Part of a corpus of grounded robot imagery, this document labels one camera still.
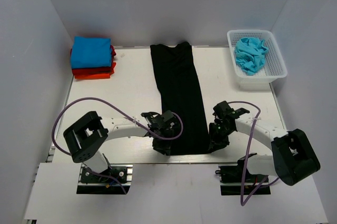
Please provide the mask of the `crumpled light blue t shirt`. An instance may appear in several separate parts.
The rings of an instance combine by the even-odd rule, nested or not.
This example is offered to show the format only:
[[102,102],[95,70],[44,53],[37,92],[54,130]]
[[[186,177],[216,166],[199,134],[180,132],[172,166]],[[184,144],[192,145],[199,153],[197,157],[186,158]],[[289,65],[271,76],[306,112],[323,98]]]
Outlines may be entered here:
[[235,45],[235,63],[248,76],[253,76],[264,67],[268,52],[264,39],[243,37]]

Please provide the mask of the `folded red t shirt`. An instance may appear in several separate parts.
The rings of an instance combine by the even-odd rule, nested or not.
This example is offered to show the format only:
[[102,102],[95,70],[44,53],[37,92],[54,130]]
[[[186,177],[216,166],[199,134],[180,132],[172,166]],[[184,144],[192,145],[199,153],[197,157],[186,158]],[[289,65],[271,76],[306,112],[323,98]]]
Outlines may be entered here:
[[114,73],[114,67],[116,63],[114,62],[114,56],[116,55],[114,47],[110,46],[112,62],[111,66],[108,67],[95,67],[95,68],[72,68],[73,75],[92,75],[92,74],[105,74],[105,73]]

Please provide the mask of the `white plastic basket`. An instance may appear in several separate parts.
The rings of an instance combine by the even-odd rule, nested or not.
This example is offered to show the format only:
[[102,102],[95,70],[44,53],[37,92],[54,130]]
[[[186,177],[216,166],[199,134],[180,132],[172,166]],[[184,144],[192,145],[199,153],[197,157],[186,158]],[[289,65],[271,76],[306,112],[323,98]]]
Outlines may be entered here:
[[230,30],[227,41],[238,84],[270,84],[287,76],[277,42],[268,30]]

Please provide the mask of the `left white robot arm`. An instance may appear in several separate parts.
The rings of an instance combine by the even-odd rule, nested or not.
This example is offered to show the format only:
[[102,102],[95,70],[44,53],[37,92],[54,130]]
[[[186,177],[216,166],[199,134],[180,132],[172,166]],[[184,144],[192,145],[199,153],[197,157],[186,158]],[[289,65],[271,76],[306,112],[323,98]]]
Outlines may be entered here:
[[99,151],[106,141],[124,137],[153,137],[159,140],[174,140],[184,129],[181,118],[171,112],[141,113],[140,118],[103,118],[89,111],[69,126],[63,136],[74,163],[83,163],[99,181],[107,181],[111,168]]

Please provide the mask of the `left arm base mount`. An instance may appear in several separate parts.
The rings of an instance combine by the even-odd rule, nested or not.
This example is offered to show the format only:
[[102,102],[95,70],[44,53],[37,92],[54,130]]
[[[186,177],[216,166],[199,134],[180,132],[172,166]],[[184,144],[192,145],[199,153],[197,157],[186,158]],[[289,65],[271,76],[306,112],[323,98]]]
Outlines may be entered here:
[[78,177],[78,195],[125,195],[132,182],[133,165],[111,165],[100,176],[82,165]]

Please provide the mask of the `black t shirt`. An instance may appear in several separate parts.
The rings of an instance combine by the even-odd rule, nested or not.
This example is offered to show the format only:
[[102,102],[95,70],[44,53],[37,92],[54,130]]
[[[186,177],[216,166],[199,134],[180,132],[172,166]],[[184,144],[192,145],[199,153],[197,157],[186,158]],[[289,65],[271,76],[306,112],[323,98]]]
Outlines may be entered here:
[[151,58],[162,111],[170,110],[183,122],[180,138],[153,140],[153,149],[168,156],[210,153],[202,93],[194,66],[192,46],[182,42],[175,47],[151,45]]

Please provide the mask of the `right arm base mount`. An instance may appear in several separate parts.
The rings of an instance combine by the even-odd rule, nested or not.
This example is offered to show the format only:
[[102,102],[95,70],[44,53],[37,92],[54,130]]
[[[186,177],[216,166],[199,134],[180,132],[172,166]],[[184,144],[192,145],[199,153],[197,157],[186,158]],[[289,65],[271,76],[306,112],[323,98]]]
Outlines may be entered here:
[[[241,193],[241,168],[236,165],[218,166],[215,175],[220,179],[222,196],[239,196]],[[245,175],[244,195],[248,196],[263,180],[264,175],[251,175],[248,171]]]

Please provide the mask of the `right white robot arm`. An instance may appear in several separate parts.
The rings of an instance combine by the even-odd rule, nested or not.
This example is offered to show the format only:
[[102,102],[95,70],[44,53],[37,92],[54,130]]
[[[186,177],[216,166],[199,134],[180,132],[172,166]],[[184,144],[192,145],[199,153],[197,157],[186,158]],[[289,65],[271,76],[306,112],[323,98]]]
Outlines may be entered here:
[[286,130],[259,120],[245,108],[237,110],[226,101],[214,108],[214,122],[209,124],[211,142],[229,145],[233,132],[248,135],[266,146],[271,155],[251,153],[237,161],[236,173],[244,181],[256,175],[275,176],[293,186],[320,170],[321,164],[304,131]]

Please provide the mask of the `folded orange t shirt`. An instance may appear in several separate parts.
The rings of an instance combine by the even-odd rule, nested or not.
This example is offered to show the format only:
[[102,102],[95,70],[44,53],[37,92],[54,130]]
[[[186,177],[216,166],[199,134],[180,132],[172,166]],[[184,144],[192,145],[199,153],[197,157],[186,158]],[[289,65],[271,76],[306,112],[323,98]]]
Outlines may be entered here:
[[109,79],[114,74],[115,66],[116,63],[112,62],[110,67],[72,69],[72,73],[75,79],[80,80]]

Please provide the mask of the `folded blue t shirt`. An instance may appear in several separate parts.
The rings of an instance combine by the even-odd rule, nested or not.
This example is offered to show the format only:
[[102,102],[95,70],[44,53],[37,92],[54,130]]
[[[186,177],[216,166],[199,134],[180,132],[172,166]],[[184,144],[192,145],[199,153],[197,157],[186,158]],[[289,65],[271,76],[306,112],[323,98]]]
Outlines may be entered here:
[[74,37],[71,53],[71,68],[110,67],[112,64],[110,38]]

